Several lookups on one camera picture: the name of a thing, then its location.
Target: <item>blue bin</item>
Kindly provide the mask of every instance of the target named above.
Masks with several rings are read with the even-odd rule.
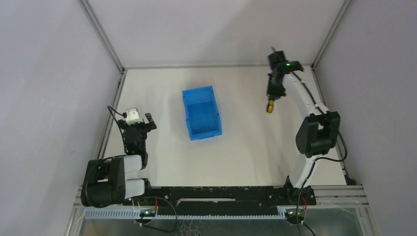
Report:
[[[182,100],[191,140],[222,134],[219,110],[212,86],[184,90]]]

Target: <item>gray wall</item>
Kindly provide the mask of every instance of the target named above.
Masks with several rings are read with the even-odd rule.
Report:
[[[118,72],[76,0],[0,3],[0,235],[62,235]]]
[[[417,1],[355,1],[319,64],[381,235],[415,235]]]

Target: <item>blue plastic tray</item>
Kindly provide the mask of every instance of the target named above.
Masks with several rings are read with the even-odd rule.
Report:
[[[221,121],[212,86],[182,91],[191,140],[221,135]]]

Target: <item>white wall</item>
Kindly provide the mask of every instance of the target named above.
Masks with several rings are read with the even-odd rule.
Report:
[[[417,1],[355,1],[318,77],[381,235],[415,235]]]
[[[0,235],[62,235],[118,72],[75,0],[0,3]]]
[[[343,0],[90,0],[123,66],[313,62]]]

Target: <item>metal frame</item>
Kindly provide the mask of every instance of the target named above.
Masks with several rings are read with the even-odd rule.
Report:
[[[111,45],[108,37],[106,36],[102,26],[100,25],[97,17],[95,16],[88,0],[78,0],[80,6],[87,15],[92,27],[94,28],[97,36],[102,42],[104,48],[108,52],[113,63],[120,72],[120,77],[118,85],[115,91],[112,105],[117,107],[119,102],[120,94],[123,88],[124,80],[126,77],[125,68],[123,68],[117,54]],[[313,72],[313,77],[316,83],[316,87],[319,91],[319,96],[322,102],[325,104],[321,86],[317,80],[317,75],[315,69],[320,62],[323,54],[325,53],[329,43],[334,36],[334,33],[338,29],[343,17],[345,16],[347,10],[349,9],[352,0],[345,0],[342,7],[340,8],[336,19],[334,20],[330,30],[328,31],[324,42],[322,43],[315,59],[311,65]],[[216,67],[229,67],[230,65],[220,65]],[[240,66],[259,66],[259,65],[240,65]],[[103,158],[104,150],[109,139],[110,130],[112,127],[113,121],[110,116],[107,119],[106,126],[102,133],[101,145],[98,150],[97,158]],[[338,155],[341,156],[340,145],[338,144],[339,149]],[[346,173],[345,165],[342,164],[342,168]],[[379,235],[376,228],[376,224],[371,214],[371,210],[363,190],[362,186],[314,186],[315,197],[317,204],[315,206],[309,206],[309,209],[322,209],[322,208],[354,208],[359,220],[360,228],[364,236]],[[66,236],[78,236],[81,230],[82,222],[84,219],[132,219],[138,218],[138,211],[135,211],[132,206],[122,206],[122,205],[113,205],[105,209],[96,209],[92,207],[84,207],[81,204],[80,199],[81,188],[78,190],[77,197],[75,199],[73,209],[67,224],[65,231]],[[284,219],[284,213],[287,210],[294,210],[295,206],[278,206],[276,215],[246,215],[246,216],[190,216],[190,215],[179,215],[179,219]],[[171,215],[160,215],[159,219],[171,219]]]

